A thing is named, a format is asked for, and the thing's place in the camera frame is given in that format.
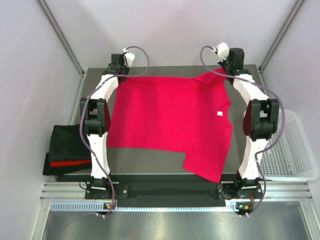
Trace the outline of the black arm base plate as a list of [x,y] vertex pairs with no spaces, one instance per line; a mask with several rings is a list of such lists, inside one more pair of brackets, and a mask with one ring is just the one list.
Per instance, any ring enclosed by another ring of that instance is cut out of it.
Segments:
[[[232,186],[234,175],[224,175],[220,183],[188,174],[113,175],[111,179],[117,207],[222,207],[229,200],[244,200],[252,207],[263,197],[260,181],[259,190],[243,197],[222,192]],[[90,180],[84,180],[85,199]]]

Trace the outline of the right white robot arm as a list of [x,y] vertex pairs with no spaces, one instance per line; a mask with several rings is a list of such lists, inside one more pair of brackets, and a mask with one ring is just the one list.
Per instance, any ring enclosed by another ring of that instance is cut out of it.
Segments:
[[247,108],[244,113],[242,129],[246,144],[242,163],[231,186],[224,187],[222,192],[245,198],[258,191],[261,174],[260,166],[263,150],[278,128],[280,103],[269,98],[260,89],[250,71],[244,68],[244,50],[229,48],[225,43],[217,47],[218,64],[229,76],[227,80],[243,98]]

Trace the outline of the red t shirt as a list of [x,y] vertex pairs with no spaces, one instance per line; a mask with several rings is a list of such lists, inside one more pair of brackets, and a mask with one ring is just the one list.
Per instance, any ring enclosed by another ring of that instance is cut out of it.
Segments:
[[218,183],[233,131],[224,73],[128,78],[116,91],[107,146],[185,153],[185,170]]

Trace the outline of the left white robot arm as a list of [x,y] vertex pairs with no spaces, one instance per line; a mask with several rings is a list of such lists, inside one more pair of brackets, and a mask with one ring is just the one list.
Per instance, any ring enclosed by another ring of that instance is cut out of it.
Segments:
[[134,58],[127,50],[113,53],[111,63],[102,73],[94,91],[80,100],[80,137],[90,151],[92,162],[86,199],[115,200],[115,188],[107,160],[107,136],[111,126],[108,100],[120,81],[126,79]]

